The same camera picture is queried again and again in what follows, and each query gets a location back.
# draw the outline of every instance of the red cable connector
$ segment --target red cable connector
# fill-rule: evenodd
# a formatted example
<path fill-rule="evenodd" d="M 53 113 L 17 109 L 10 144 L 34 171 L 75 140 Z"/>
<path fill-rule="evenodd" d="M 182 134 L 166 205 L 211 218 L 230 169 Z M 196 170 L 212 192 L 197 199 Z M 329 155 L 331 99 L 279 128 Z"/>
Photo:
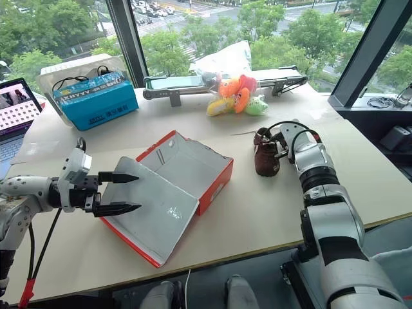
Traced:
<path fill-rule="evenodd" d="M 34 296 L 33 287 L 34 287 L 35 281 L 36 279 L 27 279 L 23 294 L 21 294 L 19 309 L 26 309 L 28 306 L 28 302 Z"/>

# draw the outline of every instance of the table surface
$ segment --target table surface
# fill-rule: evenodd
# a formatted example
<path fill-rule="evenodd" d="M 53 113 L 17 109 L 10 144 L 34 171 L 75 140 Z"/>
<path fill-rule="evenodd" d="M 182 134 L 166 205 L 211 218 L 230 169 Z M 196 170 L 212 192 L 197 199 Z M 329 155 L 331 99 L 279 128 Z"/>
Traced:
<path fill-rule="evenodd" d="M 187 98 L 183 108 L 170 108 L 169 103 L 162 100 L 146 102 L 139 99 L 142 107 L 139 112 L 81 133 L 86 137 L 88 153 L 93 157 L 91 174 L 114 169 L 121 156 L 136 157 L 172 129 L 186 137 L 200 139 L 215 151 L 234 158 L 231 181 L 203 216 L 192 219 L 168 262 L 155 268 L 99 219 L 80 210 L 63 213 L 44 256 L 33 299 L 149 279 L 287 247 L 300 241 L 299 211 L 303 208 L 303 200 L 294 166 L 283 158 L 276 177 L 260 177 L 254 170 L 253 133 L 229 136 L 257 129 L 262 123 L 267 126 L 278 120 L 298 118 L 318 131 L 333 158 L 340 182 L 347 188 L 366 225 L 411 215 L 411 184 L 356 128 L 329 106 L 326 97 L 289 93 L 274 98 L 268 115 L 262 118 L 243 115 L 209 118 L 205 115 L 209 99 L 191 97 L 193 106 L 190 106 Z M 52 138 L 62 137 L 58 140 L 59 148 L 70 151 L 79 132 L 62 126 L 61 120 L 53 119 L 52 114 L 49 114 L 47 124 L 40 123 L 41 118 L 36 120 L 24 142 L 46 143 L 47 136 L 38 134 L 42 130 L 51 130 Z M 36 160 L 36 164 L 17 164 L 9 175 L 56 176 L 63 157 L 55 154 L 55 158 L 45 156 L 44 160 Z M 54 214 L 55 211 L 39 214 L 33 219 L 37 256 L 39 244 L 43 243 Z M 26 233 L 16 252 L 9 273 L 10 283 L 3 297 L 9 303 L 18 302 L 23 291 L 29 255 L 30 240 Z"/>

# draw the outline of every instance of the laptop screen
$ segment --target laptop screen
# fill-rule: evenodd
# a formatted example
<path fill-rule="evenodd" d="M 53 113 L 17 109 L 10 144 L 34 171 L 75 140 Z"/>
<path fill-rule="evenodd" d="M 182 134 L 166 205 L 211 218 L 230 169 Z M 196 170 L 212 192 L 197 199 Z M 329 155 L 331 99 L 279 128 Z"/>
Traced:
<path fill-rule="evenodd" d="M 24 79 L 0 84 L 0 140 L 24 134 L 40 112 Z"/>

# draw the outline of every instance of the white cable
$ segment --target white cable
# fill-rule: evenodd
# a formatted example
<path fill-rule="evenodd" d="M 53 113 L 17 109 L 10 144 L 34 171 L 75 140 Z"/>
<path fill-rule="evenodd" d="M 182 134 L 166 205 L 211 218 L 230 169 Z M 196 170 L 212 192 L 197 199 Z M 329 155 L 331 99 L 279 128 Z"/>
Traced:
<path fill-rule="evenodd" d="M 187 309 L 187 283 L 189 282 L 189 277 L 191 275 L 191 269 L 189 269 L 189 273 L 187 274 L 186 284 L 185 284 L 185 306 Z"/>

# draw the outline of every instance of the brown shoe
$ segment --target brown shoe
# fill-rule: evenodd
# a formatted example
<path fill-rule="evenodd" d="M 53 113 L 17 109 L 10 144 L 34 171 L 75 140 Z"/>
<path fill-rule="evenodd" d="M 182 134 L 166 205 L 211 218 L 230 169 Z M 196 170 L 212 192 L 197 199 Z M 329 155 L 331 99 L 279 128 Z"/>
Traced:
<path fill-rule="evenodd" d="M 279 171 L 279 159 L 277 155 L 276 142 L 271 141 L 270 132 L 263 136 L 267 129 L 261 127 L 255 134 L 253 144 L 255 147 L 255 169 L 256 172 L 265 177 L 275 176 Z"/>

